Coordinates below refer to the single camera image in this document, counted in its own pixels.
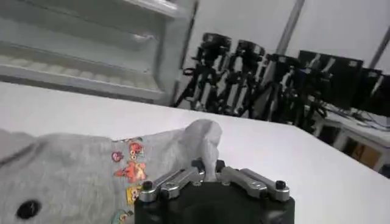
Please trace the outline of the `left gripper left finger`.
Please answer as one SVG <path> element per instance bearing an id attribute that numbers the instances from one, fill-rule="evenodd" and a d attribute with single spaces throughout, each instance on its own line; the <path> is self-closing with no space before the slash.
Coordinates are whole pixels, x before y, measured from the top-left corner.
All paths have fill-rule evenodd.
<path id="1" fill-rule="evenodd" d="M 192 160 L 187 168 L 170 171 L 154 181 L 144 181 L 138 199 L 145 203 L 155 201 L 161 193 L 168 199 L 177 198 L 189 183 L 201 183 L 205 178 L 205 166 L 201 159 Z"/>

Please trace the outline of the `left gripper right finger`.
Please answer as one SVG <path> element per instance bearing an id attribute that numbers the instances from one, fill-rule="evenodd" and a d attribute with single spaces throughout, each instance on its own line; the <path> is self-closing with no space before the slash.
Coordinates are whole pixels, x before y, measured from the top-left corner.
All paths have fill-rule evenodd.
<path id="1" fill-rule="evenodd" d="M 279 202 L 288 201 L 290 188 L 285 181 L 270 180 L 250 169 L 234 169 L 226 166 L 223 160 L 217 160 L 216 173 L 223 183 L 233 183 L 245 190 L 247 195 L 253 198 L 261 198 L 264 195 Z"/>

